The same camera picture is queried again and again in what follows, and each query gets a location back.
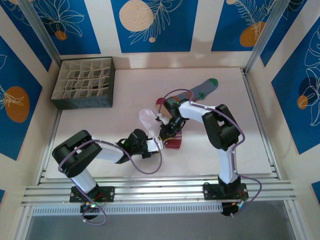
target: gray floor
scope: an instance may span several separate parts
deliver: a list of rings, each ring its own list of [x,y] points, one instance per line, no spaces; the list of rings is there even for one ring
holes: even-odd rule
[[[235,218],[220,213],[110,215],[102,226],[80,216],[36,216],[27,240],[292,240],[282,201],[254,202]]]

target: orange circle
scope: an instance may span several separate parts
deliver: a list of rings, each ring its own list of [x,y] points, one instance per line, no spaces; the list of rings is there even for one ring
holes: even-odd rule
[[[60,41],[64,41],[64,40],[67,39],[67,34],[66,34],[65,32],[63,32],[63,31],[56,31],[56,32],[54,33],[54,35],[55,35],[55,37],[56,37],[57,39],[59,39]]]
[[[248,26],[240,36],[240,44],[243,47],[253,47],[256,45],[258,38],[265,27],[264,21],[259,21],[252,26]]]
[[[4,106],[8,117],[16,123],[23,123],[27,119],[30,110],[27,92],[22,87],[12,86],[6,91],[4,99],[8,101]]]
[[[301,110],[306,109],[306,107],[308,106],[308,98],[305,95],[301,95],[300,97],[298,97],[296,104]]]

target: gray box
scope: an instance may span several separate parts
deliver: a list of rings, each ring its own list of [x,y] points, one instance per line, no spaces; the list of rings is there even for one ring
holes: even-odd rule
[[[64,60],[51,101],[58,110],[112,108],[115,72],[112,57]]]

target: white table surface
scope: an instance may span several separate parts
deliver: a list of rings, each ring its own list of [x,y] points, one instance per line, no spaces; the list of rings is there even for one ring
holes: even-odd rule
[[[191,89],[209,78],[216,78],[219,86],[198,103],[227,105],[246,134],[246,141],[237,149],[239,173],[270,174],[268,157],[239,68],[117,70],[113,107],[62,111],[53,146],[80,130],[87,130],[95,138],[109,142],[127,138],[136,128],[146,131],[138,119],[139,110],[149,108],[156,112],[158,98],[174,89]],[[162,155],[162,167],[153,176],[219,174],[218,151],[210,144],[205,127],[196,121],[189,120],[184,126],[180,149],[165,148]],[[134,156],[133,160],[142,170],[152,172],[159,164],[159,155],[146,159]],[[51,157],[45,177],[65,178],[57,168],[58,164]],[[118,165],[97,158],[88,170],[94,177],[144,176],[130,162]]]

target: beige circle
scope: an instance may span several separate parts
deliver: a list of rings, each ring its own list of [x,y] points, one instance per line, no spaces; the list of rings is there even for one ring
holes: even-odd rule
[[[154,43],[155,41],[156,41],[156,39],[155,39],[154,37],[150,37],[150,38],[149,38],[149,42],[150,42],[150,43]]]
[[[225,0],[227,4],[232,5],[235,4],[237,0]]]
[[[141,0],[126,2],[120,9],[119,17],[124,28],[131,32],[146,30],[154,22],[151,8]]]
[[[9,0],[9,2],[13,3],[14,5],[18,5],[17,0]]]

